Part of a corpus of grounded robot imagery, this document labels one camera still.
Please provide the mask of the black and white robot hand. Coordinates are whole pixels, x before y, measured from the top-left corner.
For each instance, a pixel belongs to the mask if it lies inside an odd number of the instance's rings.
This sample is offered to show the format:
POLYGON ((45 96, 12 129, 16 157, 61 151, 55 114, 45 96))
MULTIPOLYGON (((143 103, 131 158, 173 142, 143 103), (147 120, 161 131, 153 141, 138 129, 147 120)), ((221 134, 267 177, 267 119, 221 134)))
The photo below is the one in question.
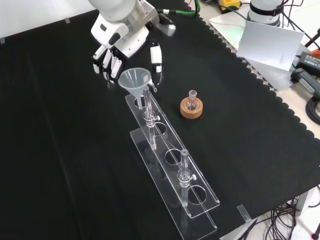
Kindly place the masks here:
POLYGON ((123 21, 107 21, 100 13, 91 28, 91 34, 100 43, 91 58, 94 72, 117 82, 126 61, 143 49, 150 31, 159 25, 158 13, 139 13, 136 18, 123 21))

